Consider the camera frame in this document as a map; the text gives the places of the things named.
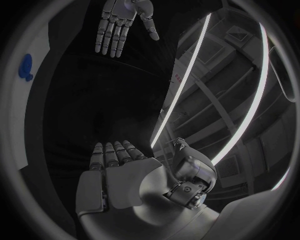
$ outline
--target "air vent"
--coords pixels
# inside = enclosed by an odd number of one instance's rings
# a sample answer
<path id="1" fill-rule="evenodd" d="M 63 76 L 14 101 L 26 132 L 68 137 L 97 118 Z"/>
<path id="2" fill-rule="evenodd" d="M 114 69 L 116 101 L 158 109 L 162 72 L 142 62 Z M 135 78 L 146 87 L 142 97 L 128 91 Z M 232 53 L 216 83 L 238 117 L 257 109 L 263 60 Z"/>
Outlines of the air vent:
<path id="1" fill-rule="evenodd" d="M 240 174 L 236 155 L 221 160 L 215 168 L 220 179 Z"/>
<path id="2" fill-rule="evenodd" d="M 247 31 L 245 31 L 244 29 L 239 28 L 237 26 L 233 26 L 226 33 L 240 42 L 245 40 L 245 38 L 248 36 Z"/>

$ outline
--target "curved light strip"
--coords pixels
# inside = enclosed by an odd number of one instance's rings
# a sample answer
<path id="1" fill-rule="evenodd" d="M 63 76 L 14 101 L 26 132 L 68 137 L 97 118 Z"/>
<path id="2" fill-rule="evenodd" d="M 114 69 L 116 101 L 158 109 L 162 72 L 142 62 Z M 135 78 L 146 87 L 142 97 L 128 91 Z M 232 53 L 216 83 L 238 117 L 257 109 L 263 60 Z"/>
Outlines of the curved light strip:
<path id="1" fill-rule="evenodd" d="M 260 101 L 262 99 L 264 89 L 266 86 L 267 75 L 268 75 L 268 66 L 269 66 L 269 46 L 268 46 L 268 38 L 265 28 L 260 24 L 261 35 L 262 35 L 262 47 L 263 47 L 263 57 L 262 57 L 262 67 L 261 67 L 261 75 L 257 88 L 257 92 L 255 94 L 252 105 L 241 123 L 238 130 L 235 132 L 230 141 L 226 144 L 226 146 L 218 153 L 217 156 L 211 161 L 215 166 L 218 162 L 222 160 L 226 156 L 226 154 L 236 145 L 238 140 L 241 138 L 250 122 L 252 121 L 256 110 L 259 107 Z"/>
<path id="2" fill-rule="evenodd" d="M 179 96 L 180 96 L 181 92 L 184 89 L 184 86 L 185 86 L 185 84 L 187 82 L 187 79 L 188 79 L 188 77 L 190 75 L 192 67 L 193 67 L 193 65 L 195 63 L 195 60 L 196 60 L 196 57 L 198 55 L 199 49 L 200 49 L 200 47 L 202 45 L 202 42 L 203 42 L 203 39 L 204 39 L 204 35 L 205 35 L 205 33 L 206 33 L 207 29 L 208 29 L 210 18 L 211 18 L 211 13 L 205 19 L 202 32 L 200 34 L 200 37 L 199 37 L 199 40 L 197 42 L 196 48 L 195 48 L 195 50 L 194 50 L 194 52 L 192 54 L 191 60 L 190 60 L 190 62 L 188 64 L 187 70 L 186 70 L 186 72 L 184 74 L 182 82 L 181 82 L 181 84 L 180 84 L 180 86 L 179 86 L 179 88 L 177 90 L 177 93 L 176 93 L 176 95 L 175 95 L 175 97 L 174 97 L 174 99 L 172 101 L 172 104 L 171 104 L 169 110 L 167 111 L 167 114 L 165 115 L 164 120 L 162 121 L 162 124 L 161 124 L 160 128 L 158 129 L 158 132 L 157 132 L 155 138 L 153 139 L 153 142 L 151 143 L 151 148 L 154 147 L 155 143 L 159 139 L 159 136 L 161 135 L 161 133 L 162 133 L 162 131 L 163 131 L 163 129 L 164 129 L 164 127 L 165 127 L 165 125 L 166 125 L 166 123 L 167 123 L 167 121 L 168 121 L 168 119 L 169 119 L 169 117 L 170 117 L 170 115 L 171 115 L 171 113 L 172 113 L 172 111 L 173 111 L 173 109 L 174 109 L 174 107 L 175 107 L 178 99 L 179 99 Z"/>
<path id="3" fill-rule="evenodd" d="M 271 191 L 276 190 L 276 189 L 284 182 L 284 180 L 286 179 L 286 177 L 287 177 L 287 175 L 288 175 L 288 173 L 289 173 L 289 170 L 290 170 L 290 168 L 288 168 L 288 169 L 286 170 L 286 172 L 285 172 L 285 174 L 283 175 L 283 177 L 279 180 L 279 182 L 277 182 L 277 184 L 272 188 Z"/>

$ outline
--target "fluorescent light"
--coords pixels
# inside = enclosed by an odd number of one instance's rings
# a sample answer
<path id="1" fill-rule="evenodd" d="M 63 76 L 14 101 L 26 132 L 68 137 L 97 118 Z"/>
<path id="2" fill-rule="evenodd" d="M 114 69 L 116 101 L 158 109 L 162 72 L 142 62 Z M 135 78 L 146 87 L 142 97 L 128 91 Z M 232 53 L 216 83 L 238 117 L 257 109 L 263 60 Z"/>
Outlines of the fluorescent light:
<path id="1" fill-rule="evenodd" d="M 261 35 L 262 35 L 262 47 L 263 47 L 263 57 L 262 57 L 262 67 L 261 67 L 261 74 L 260 80 L 258 84 L 258 88 L 252 102 L 252 105 L 244 118 L 243 122 L 241 123 L 240 127 L 230 139 L 230 141 L 226 144 L 226 146 L 214 157 L 212 160 L 212 164 L 215 166 L 218 162 L 222 160 L 226 156 L 226 154 L 236 145 L 238 140 L 241 138 L 247 127 L 249 126 L 250 122 L 252 121 L 256 110 L 259 107 L 260 101 L 262 99 L 267 75 L 268 75 L 268 66 L 269 66 L 269 47 L 268 47 L 268 38 L 265 28 L 260 24 Z"/>
<path id="2" fill-rule="evenodd" d="M 172 103 L 171 103 L 171 106 L 170 106 L 169 110 L 167 111 L 167 114 L 165 115 L 165 118 L 164 118 L 164 120 L 162 121 L 162 124 L 161 124 L 160 128 L 158 129 L 158 132 L 157 132 L 155 138 L 153 139 L 153 142 L 151 143 L 151 148 L 154 147 L 155 143 L 156 143 L 157 140 L 159 139 L 159 136 L 161 135 L 161 133 L 162 133 L 162 131 L 163 131 L 163 129 L 164 129 L 164 127 L 165 127 L 165 125 L 166 125 L 166 123 L 167 123 L 167 121 L 168 121 L 168 119 L 169 119 L 169 117 L 170 117 L 170 115 L 171 115 L 171 113 L 172 113 L 172 111 L 173 111 L 173 109 L 174 109 L 174 107 L 175 107 L 175 105 L 176 105 L 178 99 L 179 99 L 179 96 L 180 96 L 181 92 L 182 92 L 183 89 L 184 89 L 184 86 L 185 86 L 185 84 L 186 84 L 186 81 L 187 81 L 187 79 L 188 79 L 188 77 L 189 77 L 189 75 L 190 75 L 190 72 L 191 72 L 192 67 L 193 67 L 193 65 L 194 65 L 194 63 L 195 63 L 196 57 L 197 57 L 197 55 L 198 55 L 199 49 L 200 49 L 201 44 L 202 44 L 202 42 L 203 42 L 204 35 L 205 35 L 206 31 L 207 31 L 207 28 L 208 28 L 208 25 L 209 25 L 209 22 L 210 22 L 210 18 L 211 18 L 211 14 L 209 14 L 209 15 L 206 17 L 206 19 L 205 19 L 205 22 L 204 22 L 204 26 L 203 26 L 202 32 L 201 32 L 201 34 L 200 34 L 198 43 L 197 43 L 196 48 L 195 48 L 195 50 L 194 50 L 194 52 L 193 52 L 193 55 L 192 55 L 192 57 L 191 57 L 191 60 L 190 60 L 190 62 L 189 62 L 189 64 L 188 64 L 188 67 L 187 67 L 187 70 L 186 70 L 186 72 L 185 72 L 185 75 L 184 75 L 184 77 L 183 77 L 183 79 L 182 79 L 181 84 L 179 85 L 179 88 L 178 88 L 177 93 L 176 93 L 176 95 L 175 95 L 175 97 L 174 97 L 174 99 L 173 99 L 173 101 L 172 101 Z"/>
<path id="3" fill-rule="evenodd" d="M 283 177 L 279 180 L 279 182 L 277 182 L 277 184 L 272 188 L 271 191 L 276 190 L 282 183 L 283 181 L 286 179 L 288 172 L 289 172 L 290 168 L 287 169 L 287 171 L 285 172 L 285 174 L 283 175 Z"/>

